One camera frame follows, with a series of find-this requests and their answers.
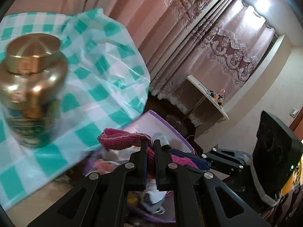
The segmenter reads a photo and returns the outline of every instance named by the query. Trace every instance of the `checkered tablecloth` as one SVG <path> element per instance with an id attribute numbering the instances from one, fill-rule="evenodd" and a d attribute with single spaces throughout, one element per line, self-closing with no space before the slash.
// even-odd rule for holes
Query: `checkered tablecloth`
<path id="1" fill-rule="evenodd" d="M 62 41 L 69 61 L 60 129 L 52 144 L 27 149 L 0 114 L 0 203 L 8 209 L 98 148 L 104 128 L 120 128 L 142 112 L 149 73 L 126 28 L 102 9 L 75 16 L 21 13 L 0 23 L 0 59 L 14 38 L 42 32 Z"/>

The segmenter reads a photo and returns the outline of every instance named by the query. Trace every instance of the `white strap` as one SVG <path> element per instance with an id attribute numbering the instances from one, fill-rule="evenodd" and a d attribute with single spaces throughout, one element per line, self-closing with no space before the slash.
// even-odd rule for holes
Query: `white strap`
<path id="1" fill-rule="evenodd" d="M 246 165 L 250 166 L 250 171 L 251 171 L 252 178 L 254 180 L 254 185 L 257 189 L 257 192 L 258 192 L 261 200 L 263 202 L 265 202 L 267 205 L 269 205 L 271 207 L 275 207 L 280 202 L 282 191 L 280 192 L 278 200 L 274 200 L 270 196 L 268 196 L 265 193 L 261 183 L 259 182 L 256 170 L 255 170 L 255 167 L 254 167 L 253 159 L 249 159 L 246 155 L 244 155 L 244 157 L 240 157 L 240 158 L 245 161 Z"/>

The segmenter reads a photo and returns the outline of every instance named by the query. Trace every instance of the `jar lid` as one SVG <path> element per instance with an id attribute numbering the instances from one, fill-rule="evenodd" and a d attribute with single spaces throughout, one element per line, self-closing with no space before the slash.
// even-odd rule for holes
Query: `jar lid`
<path id="1" fill-rule="evenodd" d="M 60 45 L 60 40 L 49 34 L 33 33 L 18 37 L 6 48 L 7 69 L 17 74 L 41 72 L 56 60 Z"/>

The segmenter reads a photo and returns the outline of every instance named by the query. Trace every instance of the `gold jar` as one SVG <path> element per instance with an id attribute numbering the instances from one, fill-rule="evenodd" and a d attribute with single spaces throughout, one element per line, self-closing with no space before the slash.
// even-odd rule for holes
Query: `gold jar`
<path id="1" fill-rule="evenodd" d="M 60 40 L 43 33 L 16 38 L 0 63 L 0 101 L 17 141 L 29 148 L 51 142 L 60 114 L 57 98 L 68 70 Z"/>

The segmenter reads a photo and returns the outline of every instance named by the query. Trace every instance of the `red knit fabric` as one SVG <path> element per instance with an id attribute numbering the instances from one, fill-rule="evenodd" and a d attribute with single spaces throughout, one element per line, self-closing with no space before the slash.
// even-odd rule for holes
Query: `red knit fabric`
<path id="1" fill-rule="evenodd" d="M 148 157 L 148 173 L 155 176 L 155 153 L 151 149 L 152 139 L 149 135 L 144 133 L 132 134 L 122 130 L 105 129 L 104 132 L 98 137 L 98 141 L 106 150 L 123 150 L 131 146 L 140 147 L 143 139 L 148 140 L 149 147 L 146 150 Z M 175 155 L 172 156 L 172 161 L 182 166 L 191 166 L 198 168 L 195 163 L 189 158 L 181 158 Z"/>

